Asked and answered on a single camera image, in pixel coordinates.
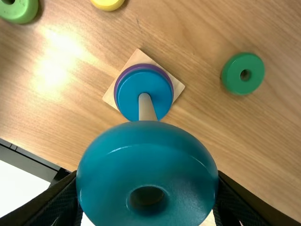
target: white floor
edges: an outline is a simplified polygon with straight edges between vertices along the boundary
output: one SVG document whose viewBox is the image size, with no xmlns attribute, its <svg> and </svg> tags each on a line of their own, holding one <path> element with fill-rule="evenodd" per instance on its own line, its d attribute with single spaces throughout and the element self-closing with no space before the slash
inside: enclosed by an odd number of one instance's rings
<svg viewBox="0 0 301 226">
<path fill-rule="evenodd" d="M 35 198 L 50 182 L 0 160 L 0 218 Z M 82 226 L 94 226 L 84 214 Z"/>
</svg>

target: purple ring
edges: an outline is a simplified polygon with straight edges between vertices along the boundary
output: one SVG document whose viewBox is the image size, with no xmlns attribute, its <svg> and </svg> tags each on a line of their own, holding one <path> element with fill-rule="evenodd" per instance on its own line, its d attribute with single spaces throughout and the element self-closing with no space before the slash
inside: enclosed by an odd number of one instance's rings
<svg viewBox="0 0 301 226">
<path fill-rule="evenodd" d="M 139 70 L 139 69 L 150 69 L 150 70 L 153 70 L 159 74 L 161 74 L 164 78 L 166 78 L 166 80 L 168 81 L 168 83 L 170 84 L 170 87 L 172 89 L 172 92 L 174 93 L 174 87 L 173 87 L 173 83 L 171 82 L 169 76 L 167 75 L 167 73 L 162 70 L 161 68 L 155 66 L 155 65 L 152 65 L 152 64 L 136 64 L 136 65 L 133 65 L 133 66 L 130 66 L 128 67 L 127 69 L 125 69 L 121 74 L 120 76 L 117 78 L 116 80 L 116 83 L 115 83 L 115 86 L 114 86 L 114 100 L 115 100 L 115 104 L 118 107 L 118 104 L 116 102 L 116 95 L 117 95 L 117 87 L 119 85 L 119 83 L 121 82 L 121 80 L 126 77 L 130 72 L 132 71 L 136 71 L 136 70 Z"/>
</svg>

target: green ring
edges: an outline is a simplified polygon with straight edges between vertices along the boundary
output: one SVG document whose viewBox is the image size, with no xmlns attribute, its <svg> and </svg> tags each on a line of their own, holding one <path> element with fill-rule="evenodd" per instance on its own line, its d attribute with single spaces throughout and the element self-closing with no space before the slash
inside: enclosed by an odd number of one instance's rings
<svg viewBox="0 0 301 226">
<path fill-rule="evenodd" d="M 242 71 L 248 71 L 249 78 L 241 79 Z M 263 61 L 253 53 L 233 56 L 222 70 L 222 82 L 226 89 L 237 95 L 247 95 L 255 91 L 264 79 Z"/>
<path fill-rule="evenodd" d="M 38 8 L 38 0 L 15 0 L 12 4 L 0 0 L 0 17 L 15 24 L 25 24 L 36 16 Z"/>
</svg>

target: yellow ring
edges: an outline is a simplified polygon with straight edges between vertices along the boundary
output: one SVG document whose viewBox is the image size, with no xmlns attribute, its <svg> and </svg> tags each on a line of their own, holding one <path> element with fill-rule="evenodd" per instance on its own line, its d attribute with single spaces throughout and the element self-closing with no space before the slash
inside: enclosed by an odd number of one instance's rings
<svg viewBox="0 0 301 226">
<path fill-rule="evenodd" d="M 118 9 L 124 2 L 124 0 L 91 0 L 92 4 L 105 11 L 113 11 Z"/>
</svg>

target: wooden table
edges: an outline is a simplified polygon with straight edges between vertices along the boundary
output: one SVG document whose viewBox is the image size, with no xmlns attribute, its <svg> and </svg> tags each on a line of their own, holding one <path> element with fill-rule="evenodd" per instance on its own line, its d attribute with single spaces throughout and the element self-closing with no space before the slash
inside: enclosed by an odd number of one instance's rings
<svg viewBox="0 0 301 226">
<path fill-rule="evenodd" d="M 163 120 L 195 135 L 219 170 L 301 222 L 301 3 L 297 0 L 42 2 L 35 23 L 0 21 L 0 137 L 68 170 L 123 116 L 102 96 L 136 48 L 186 89 Z M 237 97 L 221 85 L 235 53 L 266 78 Z"/>
</svg>

